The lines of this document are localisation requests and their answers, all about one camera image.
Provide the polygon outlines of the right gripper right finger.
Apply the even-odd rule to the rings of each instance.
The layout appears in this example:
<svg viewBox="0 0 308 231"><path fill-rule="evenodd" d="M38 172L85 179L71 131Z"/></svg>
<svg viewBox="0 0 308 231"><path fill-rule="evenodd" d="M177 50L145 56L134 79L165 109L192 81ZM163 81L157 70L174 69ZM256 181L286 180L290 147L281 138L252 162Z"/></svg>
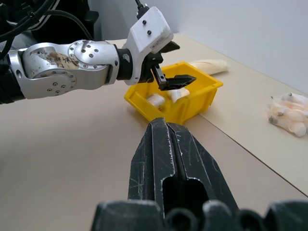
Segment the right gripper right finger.
<svg viewBox="0 0 308 231"><path fill-rule="evenodd" d="M210 153L184 126L169 123L175 135L183 164L185 199L189 206L202 208L206 201L219 200L229 209L238 209L237 203L220 168Z"/></svg>

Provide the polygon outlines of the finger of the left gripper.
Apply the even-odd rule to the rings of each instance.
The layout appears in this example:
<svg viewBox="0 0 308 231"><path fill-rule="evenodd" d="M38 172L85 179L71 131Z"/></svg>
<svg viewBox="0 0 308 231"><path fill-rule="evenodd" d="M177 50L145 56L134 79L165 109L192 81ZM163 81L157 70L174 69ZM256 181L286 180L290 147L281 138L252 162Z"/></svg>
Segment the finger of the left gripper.
<svg viewBox="0 0 308 231"><path fill-rule="evenodd" d="M160 90L179 90L196 81L196 78L190 75L176 75L173 78L160 78Z"/></svg>
<svg viewBox="0 0 308 231"><path fill-rule="evenodd" d="M171 52L171 51L175 51L179 49L180 49L180 46L177 43L171 41L161 49L161 52Z"/></svg>

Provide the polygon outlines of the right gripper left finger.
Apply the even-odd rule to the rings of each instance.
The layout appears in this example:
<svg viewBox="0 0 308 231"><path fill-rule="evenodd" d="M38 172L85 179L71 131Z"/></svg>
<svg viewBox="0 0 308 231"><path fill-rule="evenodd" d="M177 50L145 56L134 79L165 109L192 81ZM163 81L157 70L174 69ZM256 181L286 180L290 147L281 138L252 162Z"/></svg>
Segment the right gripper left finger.
<svg viewBox="0 0 308 231"><path fill-rule="evenodd" d="M129 200L154 201L161 209L178 207L177 138L163 118L151 121L130 165Z"/></svg>

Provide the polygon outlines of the yellow bin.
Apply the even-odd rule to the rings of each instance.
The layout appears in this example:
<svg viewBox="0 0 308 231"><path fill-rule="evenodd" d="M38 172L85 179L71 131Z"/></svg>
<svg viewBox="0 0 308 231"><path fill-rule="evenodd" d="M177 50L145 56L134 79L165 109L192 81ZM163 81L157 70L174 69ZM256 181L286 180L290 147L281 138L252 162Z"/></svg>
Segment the yellow bin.
<svg viewBox="0 0 308 231"><path fill-rule="evenodd" d="M156 81L131 86L124 99L148 121L163 117L167 122L182 125L193 116L206 112L218 88L223 86L221 81L186 62L165 66L162 72L166 77L188 74L195 77L196 81L185 87L190 94L178 99L175 103L172 102L167 91L159 90ZM156 108L147 101L147 97L152 94L159 94L165 98L163 107Z"/></svg>

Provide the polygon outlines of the cream fabric bundle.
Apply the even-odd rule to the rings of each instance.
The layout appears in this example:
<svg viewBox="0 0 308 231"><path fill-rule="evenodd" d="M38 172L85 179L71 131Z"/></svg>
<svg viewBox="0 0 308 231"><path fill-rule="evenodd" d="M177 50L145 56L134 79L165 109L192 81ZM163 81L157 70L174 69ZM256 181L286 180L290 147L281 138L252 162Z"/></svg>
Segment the cream fabric bundle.
<svg viewBox="0 0 308 231"><path fill-rule="evenodd" d="M214 75L222 72L226 72L229 66L226 61L220 59L213 60L198 60L190 62L190 65L201 70L208 75Z"/></svg>

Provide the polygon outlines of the cream plush toy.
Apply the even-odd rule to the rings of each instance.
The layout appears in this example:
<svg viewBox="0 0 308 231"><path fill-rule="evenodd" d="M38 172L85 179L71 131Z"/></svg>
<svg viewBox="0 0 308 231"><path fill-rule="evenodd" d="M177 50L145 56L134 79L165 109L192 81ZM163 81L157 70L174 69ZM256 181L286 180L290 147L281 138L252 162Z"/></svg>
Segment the cream plush toy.
<svg viewBox="0 0 308 231"><path fill-rule="evenodd" d="M292 92L271 96L267 117L269 123L303 137L308 132L308 98Z"/></svg>

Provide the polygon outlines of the black robot body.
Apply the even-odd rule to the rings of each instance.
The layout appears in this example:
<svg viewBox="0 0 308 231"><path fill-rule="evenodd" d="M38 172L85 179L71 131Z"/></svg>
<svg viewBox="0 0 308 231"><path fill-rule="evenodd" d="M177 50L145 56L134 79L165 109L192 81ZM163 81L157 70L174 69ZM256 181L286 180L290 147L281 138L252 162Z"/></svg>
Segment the black robot body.
<svg viewBox="0 0 308 231"><path fill-rule="evenodd" d="M36 12L48 0L0 0L0 36L10 32L26 17L28 9ZM94 24L99 13L90 10L88 0L52 0L52 10L67 12L75 16L94 37ZM16 50L30 47L36 43L51 42L56 44L72 43L86 39L80 26L72 19L62 15L48 15L40 18L39 23L15 36L12 42L0 42L0 51L7 45Z"/></svg>

